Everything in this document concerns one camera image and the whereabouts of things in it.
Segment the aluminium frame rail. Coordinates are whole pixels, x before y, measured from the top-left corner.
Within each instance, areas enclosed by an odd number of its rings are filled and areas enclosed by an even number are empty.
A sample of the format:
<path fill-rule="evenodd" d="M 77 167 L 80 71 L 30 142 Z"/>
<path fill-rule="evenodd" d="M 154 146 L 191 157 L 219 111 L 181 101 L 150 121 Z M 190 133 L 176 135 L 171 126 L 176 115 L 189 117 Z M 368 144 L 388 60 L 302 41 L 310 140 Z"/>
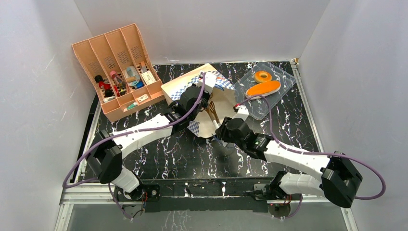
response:
<path fill-rule="evenodd" d="M 315 195 L 268 199 L 266 178 L 148 180 L 148 195 L 126 199 L 87 183 L 61 197 L 57 231 L 356 231 L 350 209 Z"/>

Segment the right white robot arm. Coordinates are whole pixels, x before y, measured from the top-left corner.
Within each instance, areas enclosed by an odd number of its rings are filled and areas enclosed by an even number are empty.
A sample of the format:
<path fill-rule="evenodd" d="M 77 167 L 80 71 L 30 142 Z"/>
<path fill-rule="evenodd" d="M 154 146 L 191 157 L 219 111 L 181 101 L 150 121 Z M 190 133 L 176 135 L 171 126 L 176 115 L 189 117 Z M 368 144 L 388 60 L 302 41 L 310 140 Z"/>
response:
<path fill-rule="evenodd" d="M 283 148 L 272 136 L 253 132 L 241 118 L 226 117 L 216 129 L 216 136 L 223 142 L 236 144 L 251 158 L 299 171 L 298 174 L 280 171 L 268 186 L 255 187 L 253 196 L 260 200 L 308 194 L 350 208 L 362 182 L 361 174 L 345 155 L 316 155 L 294 147 Z"/>

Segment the peach desk organizer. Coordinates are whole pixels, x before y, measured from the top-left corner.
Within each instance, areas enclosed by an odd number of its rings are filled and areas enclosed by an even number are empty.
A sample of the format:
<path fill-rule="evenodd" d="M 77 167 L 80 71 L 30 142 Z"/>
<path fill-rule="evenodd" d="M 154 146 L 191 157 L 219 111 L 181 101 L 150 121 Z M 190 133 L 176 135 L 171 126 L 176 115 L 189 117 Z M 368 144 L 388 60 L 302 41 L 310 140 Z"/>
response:
<path fill-rule="evenodd" d="M 147 53 L 140 30 L 136 24 L 128 26 L 74 43 L 74 54 L 80 65 L 93 84 L 100 100 L 103 114 L 111 122 L 120 120 L 141 109 L 164 100 L 162 81 L 153 68 Z M 140 75 L 140 82 L 136 86 L 129 86 L 126 82 L 124 71 L 128 66 L 134 66 Z M 120 95 L 115 82 L 110 77 L 110 72 L 116 71 L 126 83 L 127 91 Z M 156 81 L 146 85 L 142 73 L 151 71 Z M 104 97 L 94 77 L 101 75 L 107 79 L 112 87 L 114 96 Z M 137 98 L 147 94 L 149 99 L 139 103 Z M 138 106 L 125 111 L 124 109 L 133 102 Z"/>

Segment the white label card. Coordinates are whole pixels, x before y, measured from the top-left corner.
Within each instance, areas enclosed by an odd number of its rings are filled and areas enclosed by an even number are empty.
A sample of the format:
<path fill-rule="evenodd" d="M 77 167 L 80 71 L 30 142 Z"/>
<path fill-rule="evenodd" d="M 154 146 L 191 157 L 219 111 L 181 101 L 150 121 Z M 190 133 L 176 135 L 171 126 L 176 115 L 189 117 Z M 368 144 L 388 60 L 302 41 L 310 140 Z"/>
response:
<path fill-rule="evenodd" d="M 151 71 L 146 71 L 142 73 L 141 77 L 143 78 L 146 85 L 153 84 L 156 81 Z"/>

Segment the small white box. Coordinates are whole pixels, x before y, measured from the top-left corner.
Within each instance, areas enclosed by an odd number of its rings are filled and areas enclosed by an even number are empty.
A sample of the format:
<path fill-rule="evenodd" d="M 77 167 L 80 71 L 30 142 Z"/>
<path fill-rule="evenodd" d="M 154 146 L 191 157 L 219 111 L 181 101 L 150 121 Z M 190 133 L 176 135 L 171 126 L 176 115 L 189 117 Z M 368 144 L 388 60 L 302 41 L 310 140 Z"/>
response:
<path fill-rule="evenodd" d="M 138 97 L 138 98 L 137 98 L 137 101 L 138 101 L 139 103 L 142 103 L 143 101 L 145 101 L 145 100 L 147 100 L 147 99 L 149 99 L 149 96 L 148 96 L 147 94 L 144 94 L 144 95 Z"/>

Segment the orange fake bread loaf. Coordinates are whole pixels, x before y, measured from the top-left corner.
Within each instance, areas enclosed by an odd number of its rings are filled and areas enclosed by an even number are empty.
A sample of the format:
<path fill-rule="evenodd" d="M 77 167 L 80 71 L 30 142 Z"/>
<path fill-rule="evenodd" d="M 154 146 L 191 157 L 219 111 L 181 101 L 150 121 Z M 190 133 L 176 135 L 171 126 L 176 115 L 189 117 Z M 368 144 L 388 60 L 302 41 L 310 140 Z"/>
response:
<path fill-rule="evenodd" d="M 249 88 L 245 96 L 246 98 L 259 99 L 261 96 L 266 97 L 280 90 L 281 83 L 277 80 L 272 80 L 264 83 L 259 83 Z"/>

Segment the green white tube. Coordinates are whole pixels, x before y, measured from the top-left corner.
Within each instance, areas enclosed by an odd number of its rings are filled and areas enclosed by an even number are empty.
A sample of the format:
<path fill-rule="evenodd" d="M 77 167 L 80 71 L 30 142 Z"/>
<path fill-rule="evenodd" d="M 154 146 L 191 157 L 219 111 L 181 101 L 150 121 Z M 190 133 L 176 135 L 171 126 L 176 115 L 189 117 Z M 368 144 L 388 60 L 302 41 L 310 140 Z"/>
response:
<path fill-rule="evenodd" d="M 133 103 L 131 103 L 130 105 L 128 105 L 128 106 L 124 109 L 124 112 L 125 112 L 125 111 L 128 111 L 128 110 L 131 110 L 131 109 L 135 108 L 136 106 L 138 106 L 138 103 L 137 103 L 137 102 L 133 102 Z"/>

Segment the light blue tape dispenser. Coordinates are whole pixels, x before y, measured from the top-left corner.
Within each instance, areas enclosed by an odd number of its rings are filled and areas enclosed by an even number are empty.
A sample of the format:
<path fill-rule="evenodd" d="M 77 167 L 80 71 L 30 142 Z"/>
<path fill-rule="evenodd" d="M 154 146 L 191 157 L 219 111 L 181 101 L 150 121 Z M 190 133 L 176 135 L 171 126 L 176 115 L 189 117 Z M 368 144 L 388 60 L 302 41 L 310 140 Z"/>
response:
<path fill-rule="evenodd" d="M 140 82 L 140 75 L 134 66 L 128 66 L 124 71 L 126 82 L 129 86 L 136 86 Z"/>

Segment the clear plastic tray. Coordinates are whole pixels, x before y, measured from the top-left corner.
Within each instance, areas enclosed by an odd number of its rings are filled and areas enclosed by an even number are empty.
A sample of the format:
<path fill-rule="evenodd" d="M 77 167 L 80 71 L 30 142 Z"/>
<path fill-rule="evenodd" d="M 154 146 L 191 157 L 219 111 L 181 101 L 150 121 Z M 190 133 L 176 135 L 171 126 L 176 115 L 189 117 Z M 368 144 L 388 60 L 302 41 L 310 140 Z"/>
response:
<path fill-rule="evenodd" d="M 269 63 L 250 64 L 234 83 L 235 100 L 243 102 L 249 115 L 262 120 L 296 83 L 295 77 Z"/>

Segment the fake donut bread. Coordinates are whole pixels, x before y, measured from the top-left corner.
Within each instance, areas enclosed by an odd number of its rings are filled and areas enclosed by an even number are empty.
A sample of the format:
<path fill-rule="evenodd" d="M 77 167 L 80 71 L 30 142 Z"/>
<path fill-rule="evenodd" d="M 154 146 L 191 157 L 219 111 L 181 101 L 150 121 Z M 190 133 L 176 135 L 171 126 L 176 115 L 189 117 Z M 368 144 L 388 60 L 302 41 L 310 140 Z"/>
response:
<path fill-rule="evenodd" d="M 264 83 L 272 80 L 272 75 L 266 71 L 258 71 L 254 74 L 256 83 Z"/>

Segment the black red toy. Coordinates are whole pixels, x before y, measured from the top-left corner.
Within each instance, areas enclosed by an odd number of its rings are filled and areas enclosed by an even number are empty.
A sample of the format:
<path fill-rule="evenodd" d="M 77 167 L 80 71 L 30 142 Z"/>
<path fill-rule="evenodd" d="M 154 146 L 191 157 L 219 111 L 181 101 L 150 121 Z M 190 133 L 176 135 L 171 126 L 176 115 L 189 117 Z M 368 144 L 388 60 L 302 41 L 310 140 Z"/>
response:
<path fill-rule="evenodd" d="M 104 97 L 114 96 L 112 87 L 107 79 L 103 79 L 101 75 L 96 75 L 94 77 L 95 82 L 98 84 L 100 90 L 102 91 Z"/>

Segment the pink capped bottle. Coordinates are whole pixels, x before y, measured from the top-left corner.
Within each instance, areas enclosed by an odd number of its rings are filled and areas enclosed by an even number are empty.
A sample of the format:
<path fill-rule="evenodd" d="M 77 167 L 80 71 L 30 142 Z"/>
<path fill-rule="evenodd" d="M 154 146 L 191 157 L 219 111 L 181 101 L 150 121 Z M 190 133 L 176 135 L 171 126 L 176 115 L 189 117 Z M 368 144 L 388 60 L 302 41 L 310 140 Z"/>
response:
<path fill-rule="evenodd" d="M 126 83 L 121 78 L 121 76 L 116 71 L 111 71 L 109 75 L 112 78 L 112 80 L 115 82 L 115 85 L 116 85 L 116 88 L 118 89 L 119 94 L 120 95 L 125 94 L 127 91 Z"/>

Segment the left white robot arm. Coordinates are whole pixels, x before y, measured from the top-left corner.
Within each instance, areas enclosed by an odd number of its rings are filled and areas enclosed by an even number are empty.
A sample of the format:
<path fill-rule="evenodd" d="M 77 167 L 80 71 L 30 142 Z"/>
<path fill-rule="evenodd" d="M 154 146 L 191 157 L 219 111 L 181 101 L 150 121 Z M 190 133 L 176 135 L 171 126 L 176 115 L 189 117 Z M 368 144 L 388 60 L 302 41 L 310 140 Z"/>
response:
<path fill-rule="evenodd" d="M 185 89 L 178 100 L 152 119 L 121 134 L 100 132 L 101 140 L 86 158 L 99 182 L 115 185 L 131 201 L 140 200 L 146 187 L 135 173 L 122 165 L 123 158 L 128 152 L 187 128 L 198 113 L 208 106 L 213 88 L 204 83 L 193 84 Z"/>

